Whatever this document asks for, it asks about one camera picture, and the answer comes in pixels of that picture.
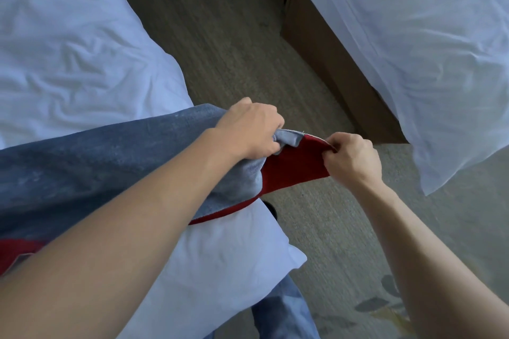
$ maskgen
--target denim fabric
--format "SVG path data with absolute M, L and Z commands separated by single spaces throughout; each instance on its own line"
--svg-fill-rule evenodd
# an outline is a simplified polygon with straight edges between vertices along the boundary
M 260 339 L 320 339 L 308 305 L 289 275 L 251 311 Z M 214 339 L 214 333 L 204 339 Z
M 0 238 L 54 239 L 176 156 L 224 113 L 203 104 L 0 150 Z M 297 146 L 302 136 L 278 130 L 275 138 Z M 256 196 L 264 162 L 235 165 L 194 218 Z

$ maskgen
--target jeans leg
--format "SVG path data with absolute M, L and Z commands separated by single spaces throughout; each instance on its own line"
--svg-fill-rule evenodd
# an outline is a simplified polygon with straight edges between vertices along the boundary
M 251 311 L 260 339 L 320 339 L 308 305 L 288 275 Z

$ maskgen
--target white bed sheet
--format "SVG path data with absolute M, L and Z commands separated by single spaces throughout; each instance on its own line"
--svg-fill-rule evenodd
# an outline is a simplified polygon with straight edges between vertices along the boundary
M 126 0 L 0 0 L 0 149 L 191 106 Z M 305 260 L 261 200 L 188 227 L 120 338 L 201 339 Z
M 509 0 L 312 0 L 414 148 L 425 194 L 509 144 Z

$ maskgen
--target patterned carpet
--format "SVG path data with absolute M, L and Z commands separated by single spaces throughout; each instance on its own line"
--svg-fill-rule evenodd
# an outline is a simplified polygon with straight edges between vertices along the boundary
M 128 0 L 150 36 L 179 62 L 195 104 L 244 96 L 278 106 L 287 128 L 326 137 L 346 115 L 279 37 L 280 0 Z M 411 147 L 379 148 L 386 182 L 509 302 L 509 150 L 424 197 Z M 353 197 L 325 179 L 268 196 L 290 242 L 308 256 L 292 274 L 322 338 L 407 337 L 411 328 L 381 248 Z M 218 339 L 258 337 L 249 311 Z

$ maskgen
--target forearm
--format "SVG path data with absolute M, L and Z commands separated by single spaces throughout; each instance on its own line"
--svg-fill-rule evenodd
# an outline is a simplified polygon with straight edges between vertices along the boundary
M 509 307 L 383 183 L 353 190 L 422 338 L 503 338 Z
M 201 203 L 240 159 L 220 136 L 207 130 L 1 282 L 0 336 L 116 337 Z

